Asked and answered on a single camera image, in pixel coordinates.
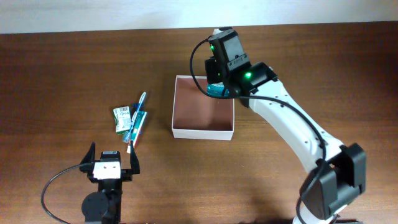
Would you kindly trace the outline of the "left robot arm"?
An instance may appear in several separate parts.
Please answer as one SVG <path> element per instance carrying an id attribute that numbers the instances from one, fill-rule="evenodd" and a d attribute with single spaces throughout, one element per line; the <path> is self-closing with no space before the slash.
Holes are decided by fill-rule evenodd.
<path id="1" fill-rule="evenodd" d="M 141 172 L 134 146 L 129 143 L 130 168 L 121 167 L 119 151 L 104 151 L 95 159 L 95 143 L 81 160 L 80 172 L 85 173 L 91 183 L 97 184 L 96 192 L 90 193 L 82 202 L 81 211 L 85 223 L 118 224 L 121 222 L 123 182 L 132 181 L 133 175 Z"/>

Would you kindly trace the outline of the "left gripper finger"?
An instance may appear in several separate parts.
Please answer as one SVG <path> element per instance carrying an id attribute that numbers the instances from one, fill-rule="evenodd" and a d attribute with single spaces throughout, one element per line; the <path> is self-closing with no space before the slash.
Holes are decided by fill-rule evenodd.
<path id="1" fill-rule="evenodd" d="M 140 164 L 137 158 L 136 152 L 134 150 L 134 144 L 130 143 L 130 165 L 132 174 L 140 174 Z"/>
<path id="2" fill-rule="evenodd" d="M 91 163 L 95 160 L 95 142 L 91 143 L 91 146 L 84 156 L 84 158 L 81 160 L 80 164 L 87 164 Z"/>

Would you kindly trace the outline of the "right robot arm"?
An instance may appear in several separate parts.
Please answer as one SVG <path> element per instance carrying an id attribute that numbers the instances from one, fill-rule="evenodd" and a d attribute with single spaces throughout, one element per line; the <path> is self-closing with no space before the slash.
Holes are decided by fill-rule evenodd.
<path id="1" fill-rule="evenodd" d="M 276 73 L 263 62 L 252 64 L 238 33 L 215 29 L 206 40 L 208 93 L 239 99 L 267 121 L 294 151 L 307 177 L 299 190 L 294 223 L 334 223 L 338 214 L 366 190 L 366 153 L 346 146 L 318 125 L 289 95 Z"/>

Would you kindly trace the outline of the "blue mouthwash bottle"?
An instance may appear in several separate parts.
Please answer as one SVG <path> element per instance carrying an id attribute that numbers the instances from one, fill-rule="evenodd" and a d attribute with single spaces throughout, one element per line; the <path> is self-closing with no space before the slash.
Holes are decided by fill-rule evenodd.
<path id="1" fill-rule="evenodd" d="M 212 96 L 228 97 L 229 90 L 225 88 L 222 82 L 212 83 L 207 85 L 207 93 Z"/>

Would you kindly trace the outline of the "green white soap packet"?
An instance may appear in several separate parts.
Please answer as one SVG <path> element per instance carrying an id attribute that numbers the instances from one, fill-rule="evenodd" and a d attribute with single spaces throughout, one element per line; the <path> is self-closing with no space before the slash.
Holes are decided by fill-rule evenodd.
<path id="1" fill-rule="evenodd" d="M 116 134 L 123 134 L 131 127 L 131 112 L 130 107 L 123 106 L 113 109 L 113 116 L 116 123 Z"/>

